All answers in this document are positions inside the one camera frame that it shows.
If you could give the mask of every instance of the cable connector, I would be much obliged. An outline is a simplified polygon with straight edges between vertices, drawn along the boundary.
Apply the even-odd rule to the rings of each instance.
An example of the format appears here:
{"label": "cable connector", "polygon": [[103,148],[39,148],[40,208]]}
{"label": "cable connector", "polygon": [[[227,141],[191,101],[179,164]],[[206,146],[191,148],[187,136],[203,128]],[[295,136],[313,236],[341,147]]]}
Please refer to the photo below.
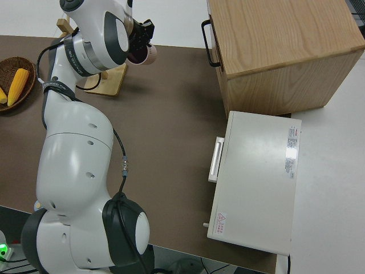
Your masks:
{"label": "cable connector", "polygon": [[128,176],[128,158],[123,156],[123,176]]}

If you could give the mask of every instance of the yellow corn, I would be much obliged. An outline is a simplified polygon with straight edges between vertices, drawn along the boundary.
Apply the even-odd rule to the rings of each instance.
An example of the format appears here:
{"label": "yellow corn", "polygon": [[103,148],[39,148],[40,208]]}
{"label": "yellow corn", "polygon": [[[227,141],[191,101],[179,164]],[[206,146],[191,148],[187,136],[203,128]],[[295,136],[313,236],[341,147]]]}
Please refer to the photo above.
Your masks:
{"label": "yellow corn", "polygon": [[9,94],[7,95],[7,105],[12,106],[22,93],[25,84],[27,83],[29,72],[23,68],[19,68],[15,73],[11,83]]}
{"label": "yellow corn", "polygon": [[7,97],[5,92],[0,88],[0,103],[5,104],[7,102]]}

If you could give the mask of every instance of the table surface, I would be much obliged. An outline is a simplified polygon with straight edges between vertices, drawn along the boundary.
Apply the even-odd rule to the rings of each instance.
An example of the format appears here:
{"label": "table surface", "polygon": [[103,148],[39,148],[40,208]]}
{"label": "table surface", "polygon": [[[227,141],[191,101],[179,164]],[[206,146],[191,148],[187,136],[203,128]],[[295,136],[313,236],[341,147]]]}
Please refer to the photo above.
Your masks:
{"label": "table surface", "polygon": [[[0,37],[0,60],[22,56],[35,62],[51,38]],[[204,49],[157,48],[150,66],[128,66],[119,96],[77,91],[79,99],[109,117],[127,150],[127,196],[147,212],[150,243],[213,260],[275,271],[276,255],[208,239],[215,185],[208,182],[216,136],[226,117],[215,71]],[[46,77],[47,56],[41,63]],[[16,110],[0,115],[0,205],[33,210],[40,152],[46,130],[43,95],[36,84]],[[108,172],[113,195],[121,182],[121,152],[115,143]]]}

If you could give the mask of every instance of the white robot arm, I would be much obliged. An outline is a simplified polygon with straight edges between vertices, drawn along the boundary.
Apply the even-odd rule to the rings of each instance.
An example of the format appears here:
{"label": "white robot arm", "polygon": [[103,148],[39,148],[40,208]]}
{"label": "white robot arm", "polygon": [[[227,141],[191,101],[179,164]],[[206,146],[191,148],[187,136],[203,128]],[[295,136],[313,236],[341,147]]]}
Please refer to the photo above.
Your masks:
{"label": "white robot arm", "polygon": [[41,273],[119,273],[132,264],[149,273],[143,256],[153,254],[145,212],[126,198],[123,186],[113,198],[107,192],[111,123],[74,93],[83,77],[127,58],[149,63],[156,55],[149,43],[154,26],[133,20],[131,0],[60,0],[60,6],[79,31],[50,51],[51,73],[43,84],[47,135],[36,186],[44,209],[24,226],[23,250]]}

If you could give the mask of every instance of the wooden drawer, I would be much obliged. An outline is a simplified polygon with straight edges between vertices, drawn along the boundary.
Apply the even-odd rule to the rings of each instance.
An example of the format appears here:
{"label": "wooden drawer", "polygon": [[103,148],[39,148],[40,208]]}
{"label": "wooden drawer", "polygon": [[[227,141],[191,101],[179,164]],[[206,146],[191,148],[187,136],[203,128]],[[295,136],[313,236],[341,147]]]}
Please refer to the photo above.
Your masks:
{"label": "wooden drawer", "polygon": [[326,105],[365,49],[344,0],[208,0],[226,115]]}

